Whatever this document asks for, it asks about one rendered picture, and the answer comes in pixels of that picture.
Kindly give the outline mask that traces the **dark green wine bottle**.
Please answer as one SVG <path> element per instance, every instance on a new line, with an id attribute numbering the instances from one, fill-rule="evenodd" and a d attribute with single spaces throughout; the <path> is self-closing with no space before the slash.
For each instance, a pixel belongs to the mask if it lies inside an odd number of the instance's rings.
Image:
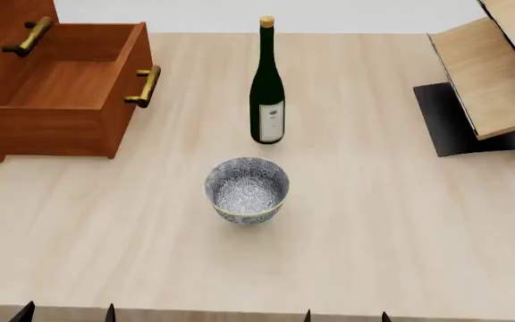
<path id="1" fill-rule="evenodd" d="M 259 60 L 249 92 L 250 135 L 259 144 L 275 144 L 284 136 L 285 93 L 274 59 L 274 17 L 259 21 Z"/>

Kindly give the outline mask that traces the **brown wooden open drawer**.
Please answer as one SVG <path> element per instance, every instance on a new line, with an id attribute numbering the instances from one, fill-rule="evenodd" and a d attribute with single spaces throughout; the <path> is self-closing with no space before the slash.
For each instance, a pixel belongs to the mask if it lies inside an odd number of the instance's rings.
<path id="1" fill-rule="evenodd" d="M 0 94 L 5 155 L 114 158 L 152 60 L 146 23 L 61 23 Z"/>

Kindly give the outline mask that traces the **blue white patterned bowl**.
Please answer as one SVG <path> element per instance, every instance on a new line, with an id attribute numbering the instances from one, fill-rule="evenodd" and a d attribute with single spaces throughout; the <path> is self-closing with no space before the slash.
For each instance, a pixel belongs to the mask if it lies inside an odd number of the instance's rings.
<path id="1" fill-rule="evenodd" d="M 271 160 L 235 157 L 213 168 L 204 187 L 212 208 L 222 219 L 237 225 L 260 225 L 282 208 L 290 179 Z"/>

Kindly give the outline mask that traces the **wooden rack with black base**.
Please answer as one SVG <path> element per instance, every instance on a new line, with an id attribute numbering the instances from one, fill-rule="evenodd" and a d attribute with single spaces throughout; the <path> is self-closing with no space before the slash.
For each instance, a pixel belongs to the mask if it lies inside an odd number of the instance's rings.
<path id="1" fill-rule="evenodd" d="M 413 89 L 436 155 L 515 150 L 515 0 L 477 0 L 485 18 L 428 34 L 447 81 Z"/>

